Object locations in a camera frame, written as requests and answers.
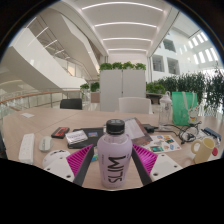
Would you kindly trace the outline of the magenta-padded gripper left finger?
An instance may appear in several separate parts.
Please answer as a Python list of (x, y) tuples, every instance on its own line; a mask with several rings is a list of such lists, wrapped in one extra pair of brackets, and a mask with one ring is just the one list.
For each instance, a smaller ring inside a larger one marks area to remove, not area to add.
[(93, 145), (89, 145), (67, 157), (59, 157), (46, 166), (44, 170), (81, 186), (93, 155)]

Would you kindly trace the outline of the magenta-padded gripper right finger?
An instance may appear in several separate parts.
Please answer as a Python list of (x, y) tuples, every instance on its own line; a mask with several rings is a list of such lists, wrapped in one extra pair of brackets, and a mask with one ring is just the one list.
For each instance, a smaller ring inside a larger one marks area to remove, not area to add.
[(182, 169), (168, 155), (155, 154), (143, 147), (132, 147), (132, 159), (144, 186)]

